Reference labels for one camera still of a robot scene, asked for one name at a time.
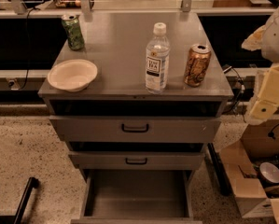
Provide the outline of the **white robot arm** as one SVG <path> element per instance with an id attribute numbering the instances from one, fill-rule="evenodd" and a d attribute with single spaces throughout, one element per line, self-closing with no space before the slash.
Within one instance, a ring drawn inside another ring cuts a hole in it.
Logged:
<path id="1" fill-rule="evenodd" d="M 272 62 L 267 71 L 257 73 L 254 95 L 247 106 L 247 122 L 260 124 L 279 107 L 279 7 L 264 25 L 244 40 L 242 48 L 260 49 L 262 57 Z"/>

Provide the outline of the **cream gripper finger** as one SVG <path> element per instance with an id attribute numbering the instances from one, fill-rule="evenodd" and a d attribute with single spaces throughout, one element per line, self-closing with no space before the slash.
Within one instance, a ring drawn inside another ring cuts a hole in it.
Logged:
<path id="1" fill-rule="evenodd" d="M 253 119 L 266 120 L 279 107 L 279 63 L 263 73 L 263 79 L 256 94 L 255 102 L 251 105 L 249 115 Z"/>

